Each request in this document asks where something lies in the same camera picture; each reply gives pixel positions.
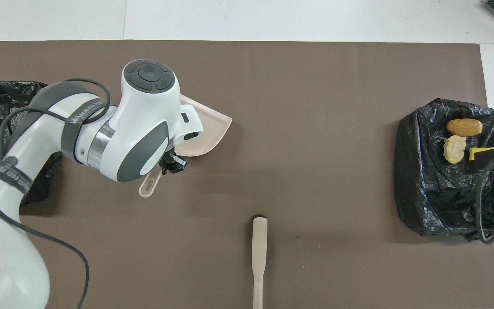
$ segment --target white floor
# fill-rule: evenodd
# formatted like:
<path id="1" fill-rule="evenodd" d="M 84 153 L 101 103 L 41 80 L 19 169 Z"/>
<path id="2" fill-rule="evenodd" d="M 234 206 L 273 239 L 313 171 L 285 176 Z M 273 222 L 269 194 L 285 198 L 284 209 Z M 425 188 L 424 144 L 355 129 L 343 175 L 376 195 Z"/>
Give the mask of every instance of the white floor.
<path id="1" fill-rule="evenodd" d="M 494 16 L 482 0 L 0 0 L 0 41 L 211 39 L 480 43 L 494 108 Z"/>

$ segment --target black cable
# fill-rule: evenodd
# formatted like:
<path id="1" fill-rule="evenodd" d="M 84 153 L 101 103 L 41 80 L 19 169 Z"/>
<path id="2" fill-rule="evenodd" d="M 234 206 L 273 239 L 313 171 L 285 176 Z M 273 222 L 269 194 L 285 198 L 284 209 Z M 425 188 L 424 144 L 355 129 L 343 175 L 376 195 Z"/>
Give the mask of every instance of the black cable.
<path id="1" fill-rule="evenodd" d="M 88 124 L 88 123 L 92 123 L 94 121 L 97 121 L 98 119 L 100 119 L 101 117 L 103 117 L 106 114 L 106 112 L 110 108 L 111 98 L 110 98 L 110 92 L 108 91 L 108 89 L 104 85 L 102 85 L 99 82 L 96 82 L 95 80 L 91 80 L 91 79 L 74 78 L 74 79 L 69 79 L 69 81 L 72 81 L 72 82 L 90 82 L 90 83 L 95 84 L 95 85 L 99 86 L 100 88 L 102 88 L 102 90 L 104 90 L 104 92 L 106 93 L 107 101 L 106 101 L 106 105 L 104 106 L 104 109 L 102 110 L 102 112 L 99 113 L 98 115 L 96 115 L 95 117 L 89 118 L 88 120 L 86 120 L 84 122 L 84 124 Z M 8 129 L 8 125 L 10 124 L 10 121 L 13 117 L 15 117 L 16 115 L 23 113 L 23 112 L 43 113 L 43 114 L 47 114 L 49 116 L 55 117 L 57 119 L 60 119 L 61 121 L 66 121 L 66 117 L 63 117 L 63 116 L 61 116 L 55 112 L 49 111 L 48 109 L 44 109 L 44 108 L 27 106 L 27 107 L 21 107 L 21 108 L 18 108 L 16 110 L 12 111 L 11 113 L 9 113 L 9 115 L 7 115 L 7 117 L 5 117 L 5 119 L 2 121 L 1 126 L 0 126 L 0 160 L 3 159 L 3 157 L 6 153 L 5 145 L 3 143 L 3 139 L 4 139 L 4 135 L 5 135 L 5 129 Z M 67 242 L 65 242 L 63 240 L 60 240 L 56 237 L 49 236 L 45 233 L 41 233 L 40 231 L 36 231 L 30 227 L 27 227 L 26 225 L 23 225 L 22 223 L 14 221 L 8 215 L 3 213 L 1 211 L 1 209 L 0 209 L 0 218 L 3 219 L 6 223 L 9 223 L 9 224 L 13 225 L 14 227 L 18 227 L 19 229 L 26 231 L 28 233 L 31 233 L 32 235 L 35 235 L 37 237 L 41 237 L 43 239 L 46 239 L 46 240 L 52 241 L 56 244 L 59 244 L 61 246 L 64 246 L 65 248 L 68 248 L 71 251 L 73 251 L 75 254 L 77 254 L 81 258 L 81 260 L 83 261 L 84 266 L 85 266 L 84 289 L 83 289 L 83 293 L 81 294 L 80 302 L 77 305 L 77 309 L 81 309 L 81 307 L 83 306 L 83 302 L 85 300 L 85 296 L 87 295 L 87 289 L 89 286 L 89 263 L 88 263 L 85 255 L 82 254 L 81 251 L 77 250 L 77 248 L 75 248 L 74 246 L 72 246 L 71 244 L 68 244 Z"/>
<path id="2" fill-rule="evenodd" d="M 480 174 L 480 178 L 478 178 L 478 182 L 476 182 L 476 230 L 478 233 L 478 237 L 484 244 L 490 244 L 494 241 L 494 233 L 491 236 L 487 237 L 484 232 L 483 223 L 482 223 L 482 190 L 484 187 L 484 183 L 489 174 L 489 170 L 494 166 L 494 158 L 488 162 L 488 164 L 484 167 L 483 171 Z"/>

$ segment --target white robotic arm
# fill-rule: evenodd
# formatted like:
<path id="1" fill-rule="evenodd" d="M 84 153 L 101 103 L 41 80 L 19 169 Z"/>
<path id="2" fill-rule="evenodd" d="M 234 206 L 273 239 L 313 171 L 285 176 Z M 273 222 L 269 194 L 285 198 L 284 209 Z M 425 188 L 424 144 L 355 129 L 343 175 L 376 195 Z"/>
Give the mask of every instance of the white robotic arm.
<path id="1" fill-rule="evenodd" d="M 0 175 L 17 181 L 0 179 L 2 213 L 20 222 L 27 178 L 34 179 L 47 158 L 59 151 L 117 182 L 140 178 L 158 163 L 173 173 L 184 168 L 187 160 L 173 148 L 200 135 L 203 127 L 196 110 L 180 104 L 173 71 L 156 61 L 132 61 L 123 69 L 121 86 L 119 107 L 104 109 L 106 102 L 80 82 L 53 84 L 35 96 L 30 107 L 49 110 L 60 119 L 29 112 L 13 133 Z M 14 168 L 23 175 L 15 175 Z M 48 297 L 43 259 L 23 230 L 0 218 L 0 308 L 42 309 Z"/>

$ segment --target velcro strap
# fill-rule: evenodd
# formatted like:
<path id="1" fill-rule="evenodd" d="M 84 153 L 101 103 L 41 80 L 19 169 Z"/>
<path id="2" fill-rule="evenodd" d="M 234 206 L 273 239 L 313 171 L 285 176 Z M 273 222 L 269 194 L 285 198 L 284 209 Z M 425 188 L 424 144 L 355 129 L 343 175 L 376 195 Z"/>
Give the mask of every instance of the velcro strap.
<path id="1" fill-rule="evenodd" d="M 81 126 L 83 125 L 83 122 L 85 122 L 98 110 L 104 108 L 105 105 L 106 100 L 101 98 L 88 100 L 66 119 L 62 131 L 62 137 L 60 139 L 60 146 L 64 156 L 70 159 L 73 158 L 75 161 L 79 162 L 75 156 L 75 146 L 77 143 L 77 137 L 79 137 L 79 132 L 81 131 Z"/>
<path id="2" fill-rule="evenodd" d="M 33 184 L 26 174 L 16 168 L 9 162 L 0 160 L 0 180 L 17 188 L 22 194 L 26 195 Z"/>

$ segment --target brown table surface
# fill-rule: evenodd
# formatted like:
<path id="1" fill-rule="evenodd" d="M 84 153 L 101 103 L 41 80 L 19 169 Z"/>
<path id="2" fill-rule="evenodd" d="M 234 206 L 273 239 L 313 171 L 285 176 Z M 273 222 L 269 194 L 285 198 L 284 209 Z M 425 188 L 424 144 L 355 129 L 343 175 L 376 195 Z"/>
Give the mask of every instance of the brown table surface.
<path id="1" fill-rule="evenodd" d="M 268 218 L 265 308 L 494 307 L 494 244 L 421 237 L 398 219 L 399 120 L 437 97 L 486 106 L 478 45 L 331 42 L 0 42 L 0 80 L 102 82 L 134 59 L 233 117 L 222 142 L 164 176 L 118 184 L 63 162 L 22 221 L 79 248 L 84 308 L 250 308 L 251 216 Z M 84 269 L 33 239 L 48 308 L 75 307 Z"/>

